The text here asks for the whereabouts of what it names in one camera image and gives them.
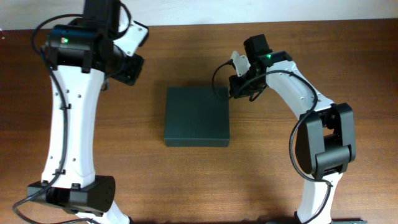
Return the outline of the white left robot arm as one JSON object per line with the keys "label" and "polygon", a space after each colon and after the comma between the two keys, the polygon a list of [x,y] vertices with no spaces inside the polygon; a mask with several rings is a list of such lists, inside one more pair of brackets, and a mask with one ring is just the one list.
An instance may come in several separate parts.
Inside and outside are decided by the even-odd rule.
{"label": "white left robot arm", "polygon": [[121,1],[86,1],[82,14],[50,31],[37,50],[52,82],[50,146],[27,201],[62,209],[75,222],[132,222],[115,202],[114,177],[95,171],[93,137],[101,91],[110,79],[135,84],[144,64],[136,50],[148,35]]}

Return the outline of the black box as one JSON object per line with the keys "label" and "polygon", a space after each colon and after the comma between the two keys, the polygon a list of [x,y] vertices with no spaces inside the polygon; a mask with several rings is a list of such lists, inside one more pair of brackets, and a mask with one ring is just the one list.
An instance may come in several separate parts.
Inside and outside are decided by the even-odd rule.
{"label": "black box", "polygon": [[227,147],[229,102],[210,87],[169,87],[164,141],[168,147]]}

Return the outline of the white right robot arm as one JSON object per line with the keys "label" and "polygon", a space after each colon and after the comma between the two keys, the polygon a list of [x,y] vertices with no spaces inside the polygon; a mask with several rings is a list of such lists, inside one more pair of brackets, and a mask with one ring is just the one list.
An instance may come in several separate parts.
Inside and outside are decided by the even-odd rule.
{"label": "white right robot arm", "polygon": [[289,137],[289,157],[304,185],[292,223],[332,223],[336,186],[356,158],[352,107],[320,93],[286,51],[269,47],[265,35],[249,37],[243,46],[246,53],[233,52],[230,59],[236,70],[229,78],[230,98],[255,101],[270,88],[297,118]]}

